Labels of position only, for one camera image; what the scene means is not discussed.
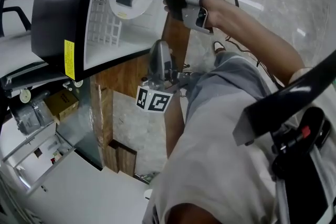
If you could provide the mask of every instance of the tiled floor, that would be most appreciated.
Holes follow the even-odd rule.
[[[307,66],[313,66],[336,48],[331,42],[336,21],[336,1],[333,0],[240,0],[240,7],[267,28],[292,44]],[[211,44],[224,41],[215,31],[208,36],[191,32],[186,63],[194,71],[210,70],[214,62]],[[237,51],[234,45],[227,49]],[[146,114],[135,109],[134,100],[115,94],[113,115],[117,140],[138,151],[136,172],[146,174],[163,168],[165,132],[163,116]]]

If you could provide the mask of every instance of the cardboard box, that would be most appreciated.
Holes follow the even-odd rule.
[[[45,99],[45,103],[59,124],[78,109],[78,99],[67,89],[63,89]]]

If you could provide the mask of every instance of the shoe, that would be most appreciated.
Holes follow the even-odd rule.
[[[219,53],[220,51],[225,51],[226,50],[224,45],[219,41],[215,41],[213,43],[213,48],[214,48],[215,54]]]

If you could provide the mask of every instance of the person's arm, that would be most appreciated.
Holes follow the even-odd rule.
[[[166,126],[166,150],[167,157],[169,158],[184,131],[179,91],[173,95],[172,100],[164,113],[164,123]]]
[[[202,0],[208,23],[249,49],[282,83],[305,65],[297,51],[242,9],[224,0]]]

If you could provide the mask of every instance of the grey shorts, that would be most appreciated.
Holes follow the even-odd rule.
[[[235,52],[220,52],[215,69],[209,73],[193,73],[186,87],[189,104],[186,121],[196,109],[212,97],[245,91],[260,100],[270,94],[258,69]]]

